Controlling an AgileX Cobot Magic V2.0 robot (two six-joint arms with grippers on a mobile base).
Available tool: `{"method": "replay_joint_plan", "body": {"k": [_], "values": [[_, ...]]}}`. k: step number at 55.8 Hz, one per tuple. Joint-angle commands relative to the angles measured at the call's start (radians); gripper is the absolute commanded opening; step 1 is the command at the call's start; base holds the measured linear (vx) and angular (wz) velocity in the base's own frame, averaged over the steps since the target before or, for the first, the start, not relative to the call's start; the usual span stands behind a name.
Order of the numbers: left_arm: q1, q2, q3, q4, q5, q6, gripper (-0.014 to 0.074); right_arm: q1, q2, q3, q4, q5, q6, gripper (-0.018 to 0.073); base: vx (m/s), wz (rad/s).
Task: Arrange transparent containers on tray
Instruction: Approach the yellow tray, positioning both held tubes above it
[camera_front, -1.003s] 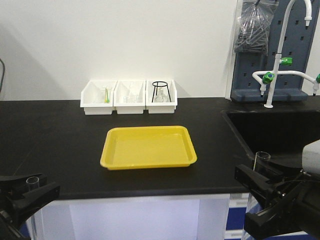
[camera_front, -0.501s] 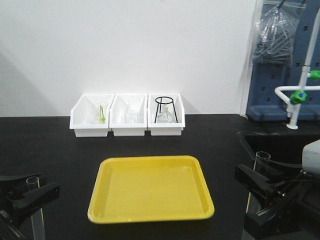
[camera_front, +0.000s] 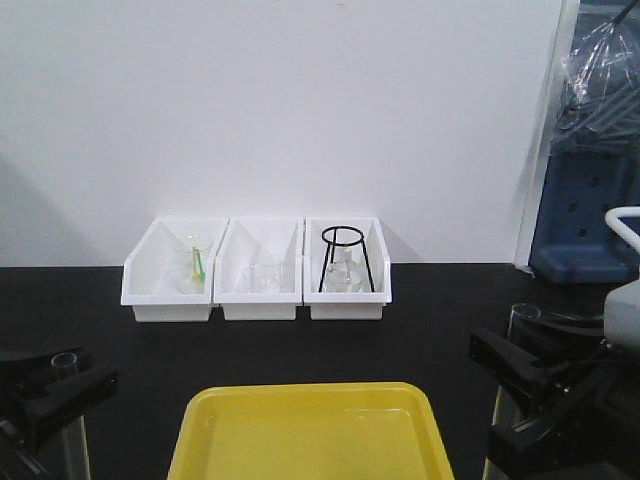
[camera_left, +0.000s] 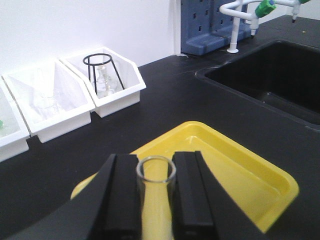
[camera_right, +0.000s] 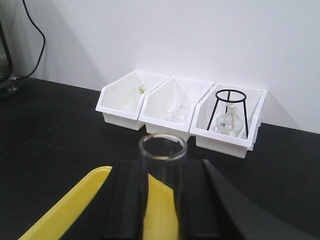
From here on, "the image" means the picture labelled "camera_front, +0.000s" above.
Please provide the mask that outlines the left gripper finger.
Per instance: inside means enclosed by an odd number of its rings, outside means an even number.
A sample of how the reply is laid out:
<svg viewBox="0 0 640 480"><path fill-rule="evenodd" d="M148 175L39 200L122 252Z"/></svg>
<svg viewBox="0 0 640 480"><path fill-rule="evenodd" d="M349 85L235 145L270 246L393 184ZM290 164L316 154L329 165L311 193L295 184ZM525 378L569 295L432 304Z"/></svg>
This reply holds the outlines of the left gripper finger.
<svg viewBox="0 0 640 480"><path fill-rule="evenodd" d="M14 400L26 449L38 451L52 436L118 392L119 374L108 365L94 367L93 400Z"/></svg>
<svg viewBox="0 0 640 480"><path fill-rule="evenodd" d="M2 400L93 400L94 367L82 347L1 351Z"/></svg>

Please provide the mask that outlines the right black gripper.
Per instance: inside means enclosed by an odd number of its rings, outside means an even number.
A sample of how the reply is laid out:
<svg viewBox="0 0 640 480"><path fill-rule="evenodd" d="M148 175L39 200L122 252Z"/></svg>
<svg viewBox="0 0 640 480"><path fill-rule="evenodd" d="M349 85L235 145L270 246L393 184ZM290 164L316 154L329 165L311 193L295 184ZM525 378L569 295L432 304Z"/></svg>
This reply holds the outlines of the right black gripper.
<svg viewBox="0 0 640 480"><path fill-rule="evenodd" d="M496 402L487 461L556 478L639 476L639 362L604 337L602 320L545 317L534 355L494 332L470 335L469 356L511 392L531 395L529 417Z"/></svg>

